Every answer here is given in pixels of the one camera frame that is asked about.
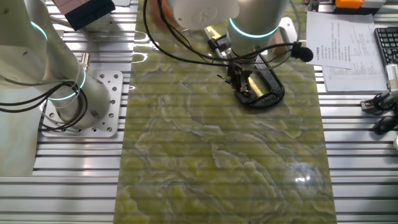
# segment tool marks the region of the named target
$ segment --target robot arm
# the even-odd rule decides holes
[[[59,37],[41,0],[0,0],[0,77],[20,83],[74,80],[85,93],[87,113],[76,124],[90,127],[108,111],[106,87],[86,74],[72,51]],[[56,84],[36,88],[45,93]],[[0,86],[20,88],[0,78]],[[50,98],[60,117],[68,122],[79,111],[77,93],[64,86]]]
[[[232,52],[246,55],[267,47],[285,14],[289,0],[169,0],[175,20],[201,30],[229,19]]]

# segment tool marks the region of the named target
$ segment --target keyboard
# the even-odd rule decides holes
[[[398,27],[377,28],[374,35],[384,66],[398,64]]]

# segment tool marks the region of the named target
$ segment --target mounting plate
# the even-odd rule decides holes
[[[68,128],[65,131],[42,131],[48,138],[111,138],[118,131],[119,111],[121,105],[121,95],[123,88],[123,74],[115,71],[92,71],[89,73],[97,78],[107,87],[111,96],[110,107],[106,115],[99,119],[92,127],[87,129]],[[62,122],[58,116],[54,105],[48,101],[45,114],[54,121]],[[44,118],[44,124],[55,126],[52,121]]]

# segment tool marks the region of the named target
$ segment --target metal rail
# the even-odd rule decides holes
[[[63,19],[52,2],[50,14]],[[119,135],[110,140],[54,141],[39,137],[33,177],[0,178],[0,223],[112,223],[130,82],[138,1],[112,13],[117,32],[94,33],[100,40],[91,69],[119,70],[124,96]],[[375,16],[376,26],[398,26],[398,1]],[[64,41],[78,57],[86,49],[83,34],[64,29]],[[361,112],[359,102],[373,97],[327,93],[316,67],[323,126],[337,219],[343,223],[398,223],[397,131],[376,136],[378,118]]]

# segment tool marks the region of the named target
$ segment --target marble surface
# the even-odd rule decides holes
[[[150,28],[167,51],[201,60]],[[208,51],[204,34],[185,35]],[[336,223],[312,66],[276,69],[284,100],[249,110],[221,68],[168,58],[142,32],[136,40],[115,224]]]

